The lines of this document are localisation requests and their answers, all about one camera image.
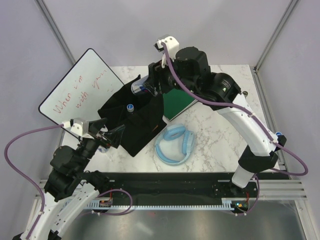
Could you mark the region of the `blue silver energy drink can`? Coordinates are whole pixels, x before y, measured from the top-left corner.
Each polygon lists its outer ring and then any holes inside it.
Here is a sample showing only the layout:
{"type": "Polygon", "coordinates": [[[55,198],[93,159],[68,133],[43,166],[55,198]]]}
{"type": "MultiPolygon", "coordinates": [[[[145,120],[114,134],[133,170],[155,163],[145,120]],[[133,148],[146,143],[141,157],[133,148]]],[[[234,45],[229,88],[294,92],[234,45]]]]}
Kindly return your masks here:
{"type": "Polygon", "coordinates": [[[147,86],[148,80],[149,80],[149,77],[145,76],[143,78],[140,78],[140,79],[134,81],[130,87],[131,92],[136,96],[143,95],[143,94],[151,94],[152,91],[147,86]]]}

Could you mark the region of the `water bottle blue label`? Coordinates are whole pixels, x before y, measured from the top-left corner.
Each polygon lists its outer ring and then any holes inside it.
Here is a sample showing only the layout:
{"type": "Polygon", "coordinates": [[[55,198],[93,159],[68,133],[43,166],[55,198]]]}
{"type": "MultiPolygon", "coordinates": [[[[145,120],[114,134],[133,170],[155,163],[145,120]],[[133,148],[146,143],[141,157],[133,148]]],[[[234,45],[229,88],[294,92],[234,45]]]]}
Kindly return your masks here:
{"type": "Polygon", "coordinates": [[[134,112],[134,110],[135,110],[134,105],[131,104],[131,103],[128,104],[128,105],[126,106],[126,110],[127,110],[128,113],[132,114],[132,113],[134,112]]]}

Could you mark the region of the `black canvas bag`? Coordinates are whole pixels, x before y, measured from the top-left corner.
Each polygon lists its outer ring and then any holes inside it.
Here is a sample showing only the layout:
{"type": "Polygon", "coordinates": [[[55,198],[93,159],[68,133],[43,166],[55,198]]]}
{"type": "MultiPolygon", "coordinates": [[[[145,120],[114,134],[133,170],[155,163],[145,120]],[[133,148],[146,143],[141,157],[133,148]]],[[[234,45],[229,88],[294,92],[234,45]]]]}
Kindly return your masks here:
{"type": "Polygon", "coordinates": [[[101,118],[107,118],[108,129],[125,125],[120,145],[132,157],[135,157],[167,125],[163,121],[162,95],[132,93],[131,84],[138,79],[141,79],[140,75],[115,92],[97,111],[101,118]],[[133,104],[133,113],[128,113],[128,104],[133,104]]]}

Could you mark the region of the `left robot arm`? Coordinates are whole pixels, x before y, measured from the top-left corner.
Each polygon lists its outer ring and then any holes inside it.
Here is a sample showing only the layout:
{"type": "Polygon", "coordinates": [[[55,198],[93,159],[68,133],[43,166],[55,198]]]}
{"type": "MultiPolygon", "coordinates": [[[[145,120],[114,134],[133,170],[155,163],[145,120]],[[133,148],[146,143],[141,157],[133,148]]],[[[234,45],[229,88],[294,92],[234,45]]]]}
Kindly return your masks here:
{"type": "Polygon", "coordinates": [[[102,131],[106,118],[87,121],[74,118],[61,126],[78,135],[76,149],[57,148],[50,162],[52,171],[40,190],[41,206],[26,230],[15,240],[60,240],[81,211],[96,197],[110,191],[109,178],[99,171],[85,171],[99,147],[118,148],[124,125],[102,131]]]}

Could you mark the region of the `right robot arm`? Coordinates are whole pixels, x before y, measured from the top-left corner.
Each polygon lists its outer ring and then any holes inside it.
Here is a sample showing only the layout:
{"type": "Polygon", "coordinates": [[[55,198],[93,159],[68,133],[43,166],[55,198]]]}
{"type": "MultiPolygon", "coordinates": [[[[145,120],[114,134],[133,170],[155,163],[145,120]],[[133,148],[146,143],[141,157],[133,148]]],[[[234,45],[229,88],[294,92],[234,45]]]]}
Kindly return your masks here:
{"type": "Polygon", "coordinates": [[[275,166],[276,152],[286,138],[278,137],[259,120],[230,75],[211,71],[204,51],[186,47],[175,51],[174,56],[164,55],[150,63],[143,87],[155,96],[173,89],[191,94],[224,117],[243,137],[247,146],[229,184],[233,196],[242,196],[255,174],[275,166]]]}

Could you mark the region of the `water bottle near left arm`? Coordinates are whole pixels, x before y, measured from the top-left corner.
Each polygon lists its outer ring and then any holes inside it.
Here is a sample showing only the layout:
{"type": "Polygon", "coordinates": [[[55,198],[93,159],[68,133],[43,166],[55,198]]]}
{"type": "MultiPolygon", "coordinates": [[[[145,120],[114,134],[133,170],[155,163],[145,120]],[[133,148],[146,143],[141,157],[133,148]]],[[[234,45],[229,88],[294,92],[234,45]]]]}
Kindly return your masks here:
{"type": "Polygon", "coordinates": [[[102,154],[107,153],[108,150],[109,150],[109,148],[105,148],[105,147],[102,147],[102,146],[99,146],[99,147],[98,147],[98,151],[99,151],[100,153],[102,153],[102,154]]]}

